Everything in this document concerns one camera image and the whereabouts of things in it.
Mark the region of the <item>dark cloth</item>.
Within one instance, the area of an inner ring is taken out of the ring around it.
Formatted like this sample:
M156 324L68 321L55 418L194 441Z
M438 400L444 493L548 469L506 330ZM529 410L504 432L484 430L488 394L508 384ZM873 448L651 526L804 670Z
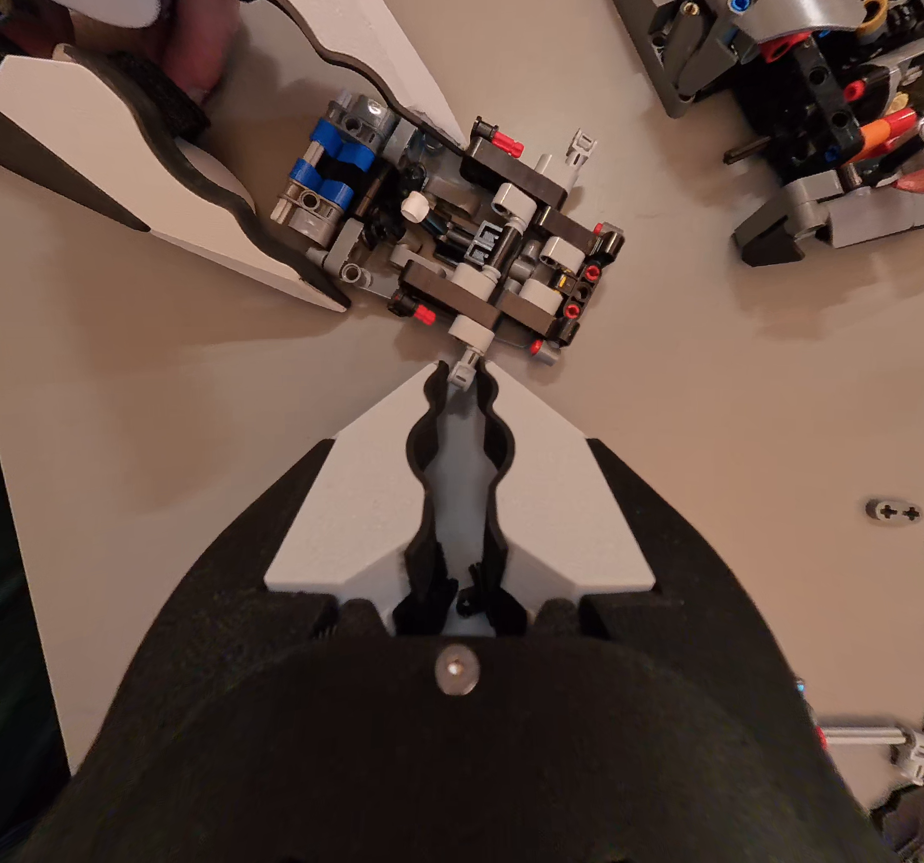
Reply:
M70 772L28 581L1 483L1 826L40 817Z

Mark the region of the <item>small lego chassis assembly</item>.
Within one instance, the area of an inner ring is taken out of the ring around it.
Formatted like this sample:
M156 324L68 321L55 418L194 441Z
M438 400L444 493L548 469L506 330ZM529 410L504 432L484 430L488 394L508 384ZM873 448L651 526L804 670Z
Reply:
M468 389L495 342L555 365L576 338L625 236L564 206L598 142L575 132L563 157L477 118L457 148L421 121L360 94L331 100L295 162L271 221L307 259L388 311L448 322L462 347L448 375Z

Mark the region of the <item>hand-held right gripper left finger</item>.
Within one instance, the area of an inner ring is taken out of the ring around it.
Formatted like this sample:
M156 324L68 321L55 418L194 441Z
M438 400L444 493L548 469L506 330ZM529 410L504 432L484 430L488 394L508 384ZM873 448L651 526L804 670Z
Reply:
M456 598L427 470L448 366L430 364L337 436L264 576L271 592L365 600L400 635L436 636Z

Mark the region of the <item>person's left hand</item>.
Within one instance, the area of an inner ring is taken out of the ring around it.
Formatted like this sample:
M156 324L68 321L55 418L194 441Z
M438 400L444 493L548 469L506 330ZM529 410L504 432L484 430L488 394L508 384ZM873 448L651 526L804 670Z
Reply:
M225 73L239 27L238 0L175 0L160 67L196 105Z

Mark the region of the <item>grey lego axle piece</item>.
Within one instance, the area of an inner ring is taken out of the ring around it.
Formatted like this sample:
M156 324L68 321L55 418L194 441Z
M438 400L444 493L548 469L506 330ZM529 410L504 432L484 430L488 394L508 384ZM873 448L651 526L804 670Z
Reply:
M889 763L896 774L912 784L923 786L923 732L907 726L817 725L817 734L826 747L883 747L889 750Z

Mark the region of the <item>short grey lego beam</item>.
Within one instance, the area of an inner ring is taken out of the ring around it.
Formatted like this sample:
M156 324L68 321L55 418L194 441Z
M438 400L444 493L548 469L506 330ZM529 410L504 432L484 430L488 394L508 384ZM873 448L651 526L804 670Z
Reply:
M864 505L864 511L872 521L890 527L916 526L923 521L921 505L895 498L869 499Z

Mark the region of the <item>large lego car model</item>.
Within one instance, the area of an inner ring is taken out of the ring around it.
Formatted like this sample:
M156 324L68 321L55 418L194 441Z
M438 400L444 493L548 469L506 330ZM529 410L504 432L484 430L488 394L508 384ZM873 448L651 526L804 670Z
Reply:
M733 232L751 267L921 229L923 0L612 0L665 112L730 90L779 190Z

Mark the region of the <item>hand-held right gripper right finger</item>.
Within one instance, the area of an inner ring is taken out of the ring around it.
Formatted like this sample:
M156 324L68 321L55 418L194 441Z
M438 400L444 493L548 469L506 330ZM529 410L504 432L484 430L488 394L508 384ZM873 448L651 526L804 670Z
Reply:
M472 606L522 636L549 601L651 592L653 569L584 433L494 363L476 395L495 468Z

